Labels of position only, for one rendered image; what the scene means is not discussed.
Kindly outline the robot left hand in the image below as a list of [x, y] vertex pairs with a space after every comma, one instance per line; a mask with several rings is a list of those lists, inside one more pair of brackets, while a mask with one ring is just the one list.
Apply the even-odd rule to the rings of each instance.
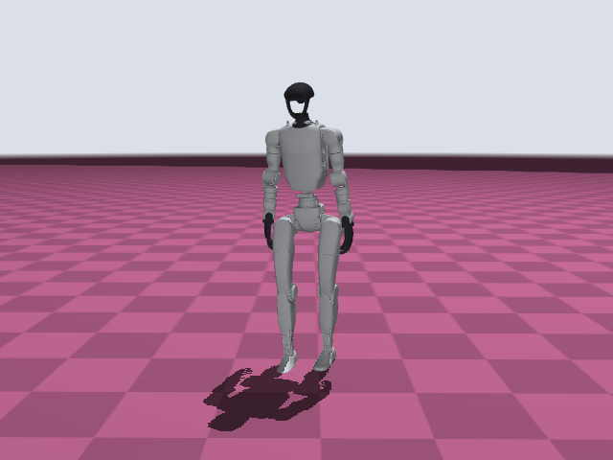
[[341, 220], [342, 220], [342, 227], [345, 228], [345, 239], [344, 239], [343, 244], [340, 247], [340, 250], [344, 250], [344, 251], [341, 251], [340, 254], [345, 254], [346, 252], [350, 250], [352, 246], [352, 237], [353, 237], [352, 227], [354, 226], [354, 223], [352, 221], [350, 224], [350, 220], [346, 216], [343, 216]]

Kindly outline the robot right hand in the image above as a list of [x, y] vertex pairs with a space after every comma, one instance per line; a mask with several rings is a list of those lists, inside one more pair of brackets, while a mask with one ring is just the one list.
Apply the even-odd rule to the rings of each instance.
[[262, 222], [264, 223], [264, 235], [267, 239], [267, 245], [269, 248], [271, 248], [273, 250], [273, 244], [272, 244], [272, 240], [271, 240], [271, 224], [274, 223], [274, 219], [273, 219], [273, 215], [271, 213], [266, 213], [265, 214], [265, 220], [263, 219]]

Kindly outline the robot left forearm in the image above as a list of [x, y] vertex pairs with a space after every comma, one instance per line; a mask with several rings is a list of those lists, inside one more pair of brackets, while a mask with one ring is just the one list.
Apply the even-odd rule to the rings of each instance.
[[350, 189], [349, 189], [349, 183], [348, 183], [348, 178], [345, 172], [343, 172], [344, 174], [344, 181], [345, 181], [345, 186], [341, 186], [338, 187], [338, 189], [335, 189], [335, 195], [336, 195], [336, 199], [337, 199], [337, 207], [338, 207], [338, 212], [340, 214], [340, 221], [342, 223], [341, 218], [343, 216], [346, 216], [349, 218], [350, 220], [350, 224], [353, 221], [354, 215], [352, 213], [352, 206], [351, 206], [351, 200], [350, 200]]

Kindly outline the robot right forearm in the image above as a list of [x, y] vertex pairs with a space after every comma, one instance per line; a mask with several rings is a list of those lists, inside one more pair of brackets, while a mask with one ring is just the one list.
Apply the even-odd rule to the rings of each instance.
[[[262, 182], [263, 184], [263, 191], [264, 191], [264, 198], [263, 198], [263, 218], [265, 220], [265, 214], [266, 213], [271, 213], [273, 215], [273, 219], [275, 218], [275, 209], [276, 209], [276, 203], [277, 203], [277, 192], [278, 192], [278, 187], [276, 185], [271, 185], [271, 184], [267, 184]], [[275, 206], [275, 208], [274, 208]]]

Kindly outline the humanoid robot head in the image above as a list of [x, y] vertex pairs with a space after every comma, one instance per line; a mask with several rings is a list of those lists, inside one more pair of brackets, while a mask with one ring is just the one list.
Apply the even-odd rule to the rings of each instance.
[[[310, 98], [314, 97], [314, 92], [311, 86], [304, 82], [293, 83], [285, 90], [284, 97], [285, 97], [288, 112], [291, 115], [291, 117], [295, 119], [297, 123], [295, 125], [293, 124], [292, 126], [296, 128], [300, 128], [300, 127], [307, 127], [307, 126], [312, 125], [312, 124], [304, 124], [305, 121], [310, 121], [308, 117], [308, 113], [307, 113], [307, 108], [308, 108], [308, 103], [309, 103]], [[297, 103], [299, 104], [305, 103], [303, 112], [294, 113], [290, 107], [291, 101], [297, 101]]]

